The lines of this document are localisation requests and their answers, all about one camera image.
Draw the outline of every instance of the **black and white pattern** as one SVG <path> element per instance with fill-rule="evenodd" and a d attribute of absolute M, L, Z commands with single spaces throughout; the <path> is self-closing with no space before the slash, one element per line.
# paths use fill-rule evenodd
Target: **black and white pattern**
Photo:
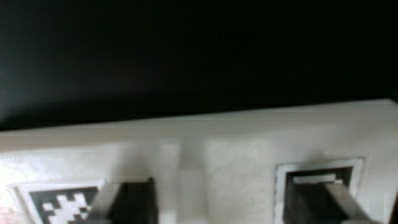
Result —
<path fill-rule="evenodd" d="M 45 224 L 77 224 L 87 218 L 98 188 L 32 192 Z"/>
<path fill-rule="evenodd" d="M 36 224 L 80 224 L 102 184 L 20 186 L 23 202 Z"/>

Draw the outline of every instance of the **white surface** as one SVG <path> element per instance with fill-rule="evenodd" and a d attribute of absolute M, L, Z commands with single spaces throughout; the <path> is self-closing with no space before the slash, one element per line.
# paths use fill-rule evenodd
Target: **white surface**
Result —
<path fill-rule="evenodd" d="M 277 164 L 364 157 L 357 200 L 388 223 L 396 136 L 388 100 L 2 132 L 0 187 L 153 175 L 162 224 L 269 224 Z"/>

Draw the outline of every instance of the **dark background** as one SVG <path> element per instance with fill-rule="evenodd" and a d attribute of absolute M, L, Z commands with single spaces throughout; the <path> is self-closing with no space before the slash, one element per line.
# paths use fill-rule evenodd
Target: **dark background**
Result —
<path fill-rule="evenodd" d="M 0 1 L 0 129 L 393 98 L 382 1 Z"/>

